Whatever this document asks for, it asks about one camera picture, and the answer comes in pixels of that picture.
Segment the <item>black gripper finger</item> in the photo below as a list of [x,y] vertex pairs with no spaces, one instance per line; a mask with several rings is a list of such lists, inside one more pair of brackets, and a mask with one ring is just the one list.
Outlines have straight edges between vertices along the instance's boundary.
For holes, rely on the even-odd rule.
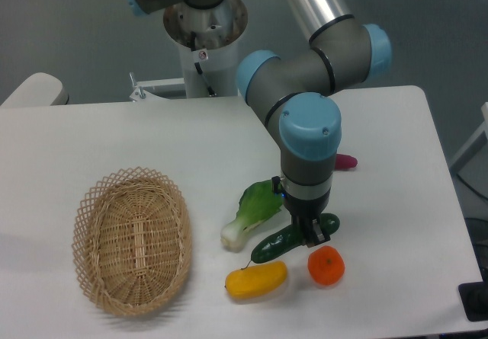
[[307,244],[307,222],[305,218],[302,216],[292,216],[291,217],[291,225],[297,231],[297,234],[300,236],[300,243],[302,245]]
[[306,245],[308,248],[324,244],[329,241],[329,233],[323,230],[317,219],[306,222]]

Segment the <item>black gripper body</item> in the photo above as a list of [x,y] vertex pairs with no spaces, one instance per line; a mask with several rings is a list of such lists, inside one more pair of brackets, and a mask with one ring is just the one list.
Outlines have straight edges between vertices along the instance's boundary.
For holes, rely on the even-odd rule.
[[302,200],[286,194],[284,207],[291,215],[291,222],[295,225],[312,225],[313,220],[318,220],[319,215],[329,202],[329,193],[325,193],[313,200]]

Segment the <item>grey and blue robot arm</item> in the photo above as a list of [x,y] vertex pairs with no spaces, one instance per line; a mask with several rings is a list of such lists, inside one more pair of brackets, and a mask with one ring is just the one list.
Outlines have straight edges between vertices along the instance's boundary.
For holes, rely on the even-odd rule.
[[281,151],[281,176],[274,182],[304,244],[327,241],[319,216],[342,135],[331,97],[389,69],[387,34],[359,24],[343,0],[287,0],[308,49],[289,61],[267,50],[238,60],[248,22],[241,0],[127,1],[138,15],[163,12],[188,98],[243,97]]

